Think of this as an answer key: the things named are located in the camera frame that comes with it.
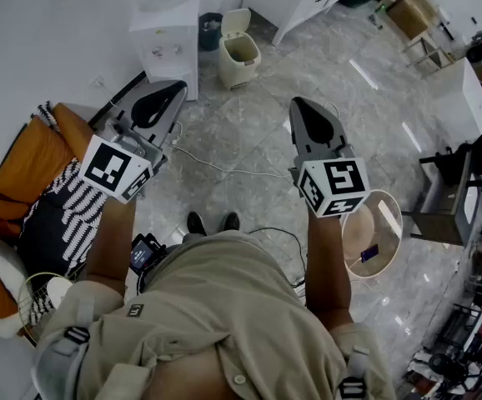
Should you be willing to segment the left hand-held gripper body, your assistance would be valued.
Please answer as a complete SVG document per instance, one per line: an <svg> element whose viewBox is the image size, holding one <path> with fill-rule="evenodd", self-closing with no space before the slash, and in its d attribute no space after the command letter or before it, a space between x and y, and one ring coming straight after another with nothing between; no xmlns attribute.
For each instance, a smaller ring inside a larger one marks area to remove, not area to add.
<svg viewBox="0 0 482 400"><path fill-rule="evenodd" d="M88 145L79 177L121 203L130 202L167 157L168 116L147 117L142 125L130 117L109 117Z"/></svg>

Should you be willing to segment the beige pedal trash bin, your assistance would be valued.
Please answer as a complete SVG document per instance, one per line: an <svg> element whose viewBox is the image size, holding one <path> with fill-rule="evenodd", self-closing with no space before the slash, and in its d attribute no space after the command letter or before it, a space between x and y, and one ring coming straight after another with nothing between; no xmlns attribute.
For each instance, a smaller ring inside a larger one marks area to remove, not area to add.
<svg viewBox="0 0 482 400"><path fill-rule="evenodd" d="M218 48L218 75L227 89L248 83L256 75L261 53L246 32L223 35Z"/></svg>

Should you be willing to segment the white plastic container lid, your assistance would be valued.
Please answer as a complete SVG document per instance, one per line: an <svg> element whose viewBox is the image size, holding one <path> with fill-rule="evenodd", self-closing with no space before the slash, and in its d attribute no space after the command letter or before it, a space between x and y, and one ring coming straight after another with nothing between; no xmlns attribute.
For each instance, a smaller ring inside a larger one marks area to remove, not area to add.
<svg viewBox="0 0 482 400"><path fill-rule="evenodd" d="M223 15L221 34L224 38L235 38L246 33L251 19L247 8L229 11Z"/></svg>

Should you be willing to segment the person's right forearm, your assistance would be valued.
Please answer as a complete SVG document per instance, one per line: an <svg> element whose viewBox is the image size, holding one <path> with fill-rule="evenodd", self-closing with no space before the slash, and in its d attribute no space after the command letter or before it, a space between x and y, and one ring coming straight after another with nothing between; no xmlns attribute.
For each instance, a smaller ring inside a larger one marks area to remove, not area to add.
<svg viewBox="0 0 482 400"><path fill-rule="evenodd" d="M318 218L309 212L304 280L306 307L328 331L353 321L349 311L351 285L337 217Z"/></svg>

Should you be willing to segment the black white patterned blanket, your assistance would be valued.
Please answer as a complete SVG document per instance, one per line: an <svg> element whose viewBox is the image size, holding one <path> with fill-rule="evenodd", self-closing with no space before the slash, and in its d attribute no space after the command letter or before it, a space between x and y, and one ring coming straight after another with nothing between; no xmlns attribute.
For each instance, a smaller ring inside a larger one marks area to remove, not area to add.
<svg viewBox="0 0 482 400"><path fill-rule="evenodd" d="M78 176L80 168L74 158L23 220L18 256L28 275L70 276L86 261L107 196Z"/></svg>

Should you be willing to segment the orange sofa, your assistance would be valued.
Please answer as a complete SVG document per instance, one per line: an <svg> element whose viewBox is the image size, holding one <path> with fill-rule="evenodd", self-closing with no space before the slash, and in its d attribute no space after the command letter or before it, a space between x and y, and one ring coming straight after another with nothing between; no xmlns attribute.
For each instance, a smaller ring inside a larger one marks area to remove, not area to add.
<svg viewBox="0 0 482 400"><path fill-rule="evenodd" d="M0 166L0 239L18 254L23 220L48 185L76 158L93 129L66 105L42 105L18 134Z"/></svg>

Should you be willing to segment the dark round waste basket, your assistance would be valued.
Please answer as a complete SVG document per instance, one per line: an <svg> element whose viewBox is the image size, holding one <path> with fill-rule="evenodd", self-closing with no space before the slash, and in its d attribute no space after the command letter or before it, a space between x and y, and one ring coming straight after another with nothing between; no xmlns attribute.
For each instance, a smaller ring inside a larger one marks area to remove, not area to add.
<svg viewBox="0 0 482 400"><path fill-rule="evenodd" d="M207 12L198 18L198 45L201 50L212 52L218 49L221 38L223 15Z"/></svg>

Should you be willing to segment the black belt device with screen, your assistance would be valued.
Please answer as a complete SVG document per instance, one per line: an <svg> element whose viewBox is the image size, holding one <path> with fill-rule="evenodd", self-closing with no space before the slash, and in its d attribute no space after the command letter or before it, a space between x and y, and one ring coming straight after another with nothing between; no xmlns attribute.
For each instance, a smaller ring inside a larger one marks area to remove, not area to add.
<svg viewBox="0 0 482 400"><path fill-rule="evenodd" d="M152 233L138 234L132 241L130 269L138 276L155 268L167 256L166 246L160 244Z"/></svg>

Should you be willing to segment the grey metal cart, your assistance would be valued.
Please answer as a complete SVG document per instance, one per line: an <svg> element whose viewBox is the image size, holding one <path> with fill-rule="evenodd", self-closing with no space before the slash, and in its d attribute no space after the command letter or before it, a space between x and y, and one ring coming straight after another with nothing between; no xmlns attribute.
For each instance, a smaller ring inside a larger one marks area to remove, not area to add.
<svg viewBox="0 0 482 400"><path fill-rule="evenodd" d="M433 173L424 199L414 210L402 212L413 222L409 234L413 239L461 247L468 244L482 187L480 180L472 178L471 160L469 144L461 151L419 160L424 171L432 169Z"/></svg>

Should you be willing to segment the small white round table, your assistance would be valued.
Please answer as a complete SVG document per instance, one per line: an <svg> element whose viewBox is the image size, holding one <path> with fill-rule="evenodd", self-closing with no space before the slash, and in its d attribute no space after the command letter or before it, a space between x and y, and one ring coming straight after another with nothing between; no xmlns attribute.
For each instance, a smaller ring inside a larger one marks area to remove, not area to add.
<svg viewBox="0 0 482 400"><path fill-rule="evenodd" d="M52 277L46 284L48 298L55 309L57 309L69 288L73 285L71 281L65 277Z"/></svg>

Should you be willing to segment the brown cardboard box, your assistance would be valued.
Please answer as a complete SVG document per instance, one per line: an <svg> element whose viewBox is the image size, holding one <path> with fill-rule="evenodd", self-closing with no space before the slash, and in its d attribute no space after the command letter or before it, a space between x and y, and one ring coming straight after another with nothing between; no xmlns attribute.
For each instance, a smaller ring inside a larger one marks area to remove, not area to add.
<svg viewBox="0 0 482 400"><path fill-rule="evenodd" d="M408 39L427 31L438 17L430 0L395 0L386 13Z"/></svg>

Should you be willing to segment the person's beige shirt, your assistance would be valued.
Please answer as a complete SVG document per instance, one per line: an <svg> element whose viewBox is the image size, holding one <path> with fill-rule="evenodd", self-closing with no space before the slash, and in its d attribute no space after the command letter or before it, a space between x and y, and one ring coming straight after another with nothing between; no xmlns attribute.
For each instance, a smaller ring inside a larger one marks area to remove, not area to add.
<svg viewBox="0 0 482 400"><path fill-rule="evenodd" d="M38 343L33 382L42 400L139 400L160 362L211 347L242 400L396 400L373 333L328 331L249 235L184 250L130 301L74 283Z"/></svg>

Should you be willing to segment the black swivel chair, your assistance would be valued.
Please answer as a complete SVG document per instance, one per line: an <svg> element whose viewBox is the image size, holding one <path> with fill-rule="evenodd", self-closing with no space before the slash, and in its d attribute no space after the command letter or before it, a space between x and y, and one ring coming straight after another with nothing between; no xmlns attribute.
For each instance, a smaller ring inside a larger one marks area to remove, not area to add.
<svg viewBox="0 0 482 400"><path fill-rule="evenodd" d="M479 367L474 362L465 364L449 355L436 353L428 361L430 370L442 377L441 387L448 393L466 393L479 379Z"/></svg>

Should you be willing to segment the person's neck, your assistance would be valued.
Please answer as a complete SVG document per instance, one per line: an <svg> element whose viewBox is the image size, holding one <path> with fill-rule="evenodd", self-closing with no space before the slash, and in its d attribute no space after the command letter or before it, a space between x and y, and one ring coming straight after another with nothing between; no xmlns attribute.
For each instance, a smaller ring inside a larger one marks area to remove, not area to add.
<svg viewBox="0 0 482 400"><path fill-rule="evenodd" d="M209 347L171 362L160 362L143 400L219 400L227 391L218 354Z"/></svg>

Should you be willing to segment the small metal frame stool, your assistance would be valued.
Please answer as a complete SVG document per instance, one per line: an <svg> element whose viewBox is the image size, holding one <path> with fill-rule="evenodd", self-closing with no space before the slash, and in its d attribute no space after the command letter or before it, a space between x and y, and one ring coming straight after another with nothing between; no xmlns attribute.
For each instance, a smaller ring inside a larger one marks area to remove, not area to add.
<svg viewBox="0 0 482 400"><path fill-rule="evenodd" d="M455 60L427 32L422 32L411 39L403 49L403 54L409 59L408 66L418 67L428 63L434 70L452 65Z"/></svg>

